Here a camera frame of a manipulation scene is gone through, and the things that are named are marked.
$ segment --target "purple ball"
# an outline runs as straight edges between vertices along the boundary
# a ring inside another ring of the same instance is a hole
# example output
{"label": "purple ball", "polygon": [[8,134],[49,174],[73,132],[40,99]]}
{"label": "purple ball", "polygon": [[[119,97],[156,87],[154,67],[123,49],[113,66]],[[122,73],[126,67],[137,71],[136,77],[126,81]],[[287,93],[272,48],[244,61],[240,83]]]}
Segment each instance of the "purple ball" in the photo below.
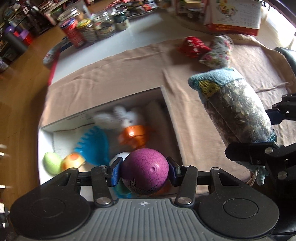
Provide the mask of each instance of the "purple ball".
{"label": "purple ball", "polygon": [[156,150],[141,148],[127,156],[121,165],[121,178],[132,192],[148,195],[157,192],[168,177],[168,162]]}

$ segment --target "gray gripper base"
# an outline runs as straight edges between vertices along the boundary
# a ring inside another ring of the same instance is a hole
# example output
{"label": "gray gripper base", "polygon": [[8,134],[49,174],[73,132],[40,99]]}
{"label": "gray gripper base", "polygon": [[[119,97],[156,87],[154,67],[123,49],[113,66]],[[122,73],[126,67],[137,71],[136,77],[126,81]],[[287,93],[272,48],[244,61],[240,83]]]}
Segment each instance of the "gray gripper base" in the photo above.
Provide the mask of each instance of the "gray gripper base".
{"label": "gray gripper base", "polygon": [[[29,241],[22,236],[17,241]],[[79,230],[55,241],[227,241],[206,229],[193,210],[169,199],[119,199],[99,208]],[[270,237],[260,239],[272,241]]]}

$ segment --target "light blue fan-shaped toy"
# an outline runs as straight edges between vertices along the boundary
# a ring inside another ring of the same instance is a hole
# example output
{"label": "light blue fan-shaped toy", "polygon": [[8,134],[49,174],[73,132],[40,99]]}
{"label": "light blue fan-shaped toy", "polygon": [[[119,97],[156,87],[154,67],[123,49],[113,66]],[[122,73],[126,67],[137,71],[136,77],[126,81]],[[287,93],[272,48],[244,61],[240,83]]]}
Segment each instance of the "light blue fan-shaped toy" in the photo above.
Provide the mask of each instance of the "light blue fan-shaped toy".
{"label": "light blue fan-shaped toy", "polygon": [[90,128],[77,142],[75,152],[93,165],[109,165],[109,142],[97,126]]}

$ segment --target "red snack bag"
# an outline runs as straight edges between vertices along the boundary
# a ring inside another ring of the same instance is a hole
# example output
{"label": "red snack bag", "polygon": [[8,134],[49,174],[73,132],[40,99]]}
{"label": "red snack bag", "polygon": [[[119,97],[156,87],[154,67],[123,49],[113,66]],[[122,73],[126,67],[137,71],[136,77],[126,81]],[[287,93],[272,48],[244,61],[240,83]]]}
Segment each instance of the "red snack bag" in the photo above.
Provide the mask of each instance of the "red snack bag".
{"label": "red snack bag", "polygon": [[205,45],[199,38],[189,36],[185,38],[178,50],[190,58],[197,58],[212,49]]}
{"label": "red snack bag", "polygon": [[146,12],[152,9],[152,7],[150,7],[148,4],[145,4],[142,7],[145,9]]}

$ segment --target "orange toy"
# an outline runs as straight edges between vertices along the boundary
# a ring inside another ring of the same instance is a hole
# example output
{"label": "orange toy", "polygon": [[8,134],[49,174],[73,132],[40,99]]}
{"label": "orange toy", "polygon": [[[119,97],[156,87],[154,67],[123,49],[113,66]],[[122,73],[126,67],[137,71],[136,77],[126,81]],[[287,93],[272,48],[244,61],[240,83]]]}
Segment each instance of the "orange toy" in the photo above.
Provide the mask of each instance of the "orange toy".
{"label": "orange toy", "polygon": [[85,163],[85,159],[78,153],[72,153],[62,161],[62,171],[71,167],[79,168]]}
{"label": "orange toy", "polygon": [[121,145],[128,144],[133,149],[145,148],[148,139],[148,128],[142,125],[125,128],[118,137],[118,141]]}

